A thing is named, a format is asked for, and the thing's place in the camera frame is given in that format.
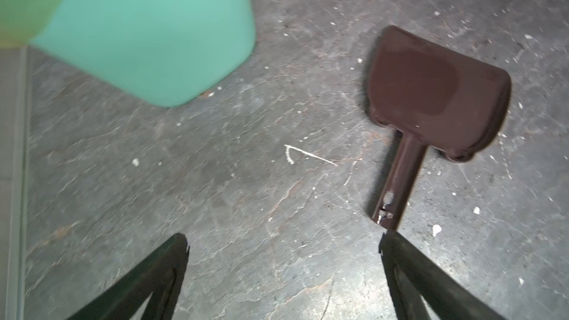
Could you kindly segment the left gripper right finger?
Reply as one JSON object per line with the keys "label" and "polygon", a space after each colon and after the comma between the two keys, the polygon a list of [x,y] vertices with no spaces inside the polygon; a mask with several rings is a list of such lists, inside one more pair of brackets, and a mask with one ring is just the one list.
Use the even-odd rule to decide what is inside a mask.
{"label": "left gripper right finger", "polygon": [[396,231],[388,231],[379,252],[398,319],[429,319],[429,305],[440,319],[502,319],[465,290]]}

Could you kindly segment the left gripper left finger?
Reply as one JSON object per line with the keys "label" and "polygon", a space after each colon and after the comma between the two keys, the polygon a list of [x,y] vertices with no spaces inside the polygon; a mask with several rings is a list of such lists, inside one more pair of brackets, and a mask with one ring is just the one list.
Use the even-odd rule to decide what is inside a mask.
{"label": "left gripper left finger", "polygon": [[171,319],[188,266],[190,246],[176,233],[72,319],[131,319],[145,305],[143,319]]}

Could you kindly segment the dark brown dustpan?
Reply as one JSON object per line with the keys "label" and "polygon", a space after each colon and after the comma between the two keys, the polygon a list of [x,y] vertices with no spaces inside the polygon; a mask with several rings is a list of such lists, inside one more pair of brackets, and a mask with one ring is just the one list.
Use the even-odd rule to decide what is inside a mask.
{"label": "dark brown dustpan", "polygon": [[496,137],[508,112],[507,71],[391,25],[367,80],[369,115],[402,135],[372,214],[396,231],[428,148],[464,163]]}

